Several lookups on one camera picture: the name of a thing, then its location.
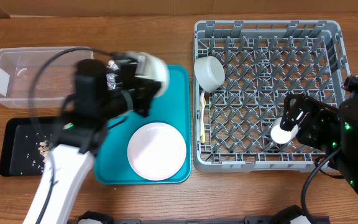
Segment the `white bowl with peanuts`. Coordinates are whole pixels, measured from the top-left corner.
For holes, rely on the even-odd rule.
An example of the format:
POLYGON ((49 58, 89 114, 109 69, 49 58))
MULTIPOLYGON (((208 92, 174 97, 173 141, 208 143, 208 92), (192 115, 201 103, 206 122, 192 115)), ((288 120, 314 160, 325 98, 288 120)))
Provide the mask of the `white bowl with peanuts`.
POLYGON ((154 98, 162 96, 166 92, 170 81, 167 64, 162 59, 145 52, 128 52, 127 55, 137 61, 135 77, 158 81, 161 87, 154 98))

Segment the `foil wrapper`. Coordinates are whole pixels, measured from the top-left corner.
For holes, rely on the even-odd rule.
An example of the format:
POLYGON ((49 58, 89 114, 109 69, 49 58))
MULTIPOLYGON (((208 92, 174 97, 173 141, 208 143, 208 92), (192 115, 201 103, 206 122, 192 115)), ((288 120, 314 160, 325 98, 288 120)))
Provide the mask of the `foil wrapper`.
POLYGON ((119 67, 116 65, 115 61, 110 60, 108 62, 107 74, 106 74, 108 90, 115 89, 116 87, 115 77, 117 76, 118 71, 119 71, 119 67))

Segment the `white paper cup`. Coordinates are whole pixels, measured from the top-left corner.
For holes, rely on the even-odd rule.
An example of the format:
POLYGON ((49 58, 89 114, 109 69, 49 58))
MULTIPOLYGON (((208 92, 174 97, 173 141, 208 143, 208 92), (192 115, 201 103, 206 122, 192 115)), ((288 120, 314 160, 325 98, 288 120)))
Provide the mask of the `white paper cup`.
POLYGON ((291 131, 285 131, 280 127, 281 120, 282 117, 279 117, 273 122, 270 136, 275 143, 286 144, 295 138, 298 132, 298 126, 295 125, 291 131))

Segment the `grey bowl with rice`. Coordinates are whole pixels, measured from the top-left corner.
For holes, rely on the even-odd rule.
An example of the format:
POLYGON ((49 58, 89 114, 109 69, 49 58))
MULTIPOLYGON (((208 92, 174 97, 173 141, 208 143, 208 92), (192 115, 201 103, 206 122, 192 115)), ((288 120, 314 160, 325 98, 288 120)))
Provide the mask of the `grey bowl with rice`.
POLYGON ((200 87, 211 93, 225 81, 225 71, 221 62, 213 56, 201 57, 194 62, 194 73, 200 87))

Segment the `yellow plastic fork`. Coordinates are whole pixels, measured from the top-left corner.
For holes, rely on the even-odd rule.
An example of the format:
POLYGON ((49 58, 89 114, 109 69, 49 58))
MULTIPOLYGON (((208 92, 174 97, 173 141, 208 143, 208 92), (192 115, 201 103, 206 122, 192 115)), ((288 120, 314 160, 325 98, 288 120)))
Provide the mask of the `yellow plastic fork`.
POLYGON ((204 109, 206 106, 206 102, 205 100, 203 100, 200 103, 200 143, 204 144, 205 140, 206 140, 206 136, 205 136, 205 130, 204 130, 204 109))

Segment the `peanut pile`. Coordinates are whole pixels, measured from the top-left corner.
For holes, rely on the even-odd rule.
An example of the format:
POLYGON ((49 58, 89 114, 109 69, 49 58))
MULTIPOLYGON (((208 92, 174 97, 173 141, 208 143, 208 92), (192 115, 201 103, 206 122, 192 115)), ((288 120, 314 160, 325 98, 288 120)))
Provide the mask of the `peanut pile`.
POLYGON ((46 163, 47 161, 47 154, 48 151, 53 147, 53 144, 50 141, 42 141, 39 142, 39 153, 43 157, 43 162, 46 163))

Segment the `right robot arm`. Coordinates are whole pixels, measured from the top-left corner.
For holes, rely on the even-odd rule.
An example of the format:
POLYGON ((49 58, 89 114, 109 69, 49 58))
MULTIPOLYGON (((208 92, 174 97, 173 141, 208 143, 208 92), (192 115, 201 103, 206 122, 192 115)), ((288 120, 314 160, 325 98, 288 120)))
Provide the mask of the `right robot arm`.
POLYGON ((306 191, 325 163, 338 170, 358 195, 358 75, 349 75, 342 87, 351 95, 337 108, 304 94, 289 94, 284 99, 280 129, 294 131, 299 143, 326 155, 301 191, 301 207, 310 223, 314 220, 306 207, 306 191))

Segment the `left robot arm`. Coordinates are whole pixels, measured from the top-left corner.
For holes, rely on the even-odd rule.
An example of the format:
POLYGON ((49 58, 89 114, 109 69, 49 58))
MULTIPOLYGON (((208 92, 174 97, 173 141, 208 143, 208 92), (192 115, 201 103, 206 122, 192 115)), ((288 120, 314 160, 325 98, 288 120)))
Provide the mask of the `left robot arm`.
POLYGON ((119 88, 108 88, 108 73, 100 60, 86 59, 76 64, 75 92, 62 104, 25 223, 66 223, 106 139, 109 120, 130 111, 147 117, 152 100, 169 84, 167 64, 147 53, 121 60, 115 72, 119 88))

